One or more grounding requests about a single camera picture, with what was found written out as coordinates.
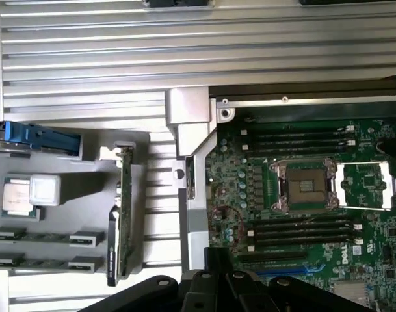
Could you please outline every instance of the green pcb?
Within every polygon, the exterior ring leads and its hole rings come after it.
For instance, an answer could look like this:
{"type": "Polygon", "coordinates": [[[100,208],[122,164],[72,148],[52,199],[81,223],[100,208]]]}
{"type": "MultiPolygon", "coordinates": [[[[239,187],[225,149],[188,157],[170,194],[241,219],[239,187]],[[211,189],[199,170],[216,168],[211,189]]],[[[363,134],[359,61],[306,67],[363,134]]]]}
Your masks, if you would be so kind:
{"type": "Polygon", "coordinates": [[[396,158],[376,148],[396,120],[224,124],[217,136],[211,246],[266,282],[293,275],[339,294],[355,281],[365,299],[348,299],[396,311],[396,158]],[[303,256],[242,260],[266,253],[303,256]]]}

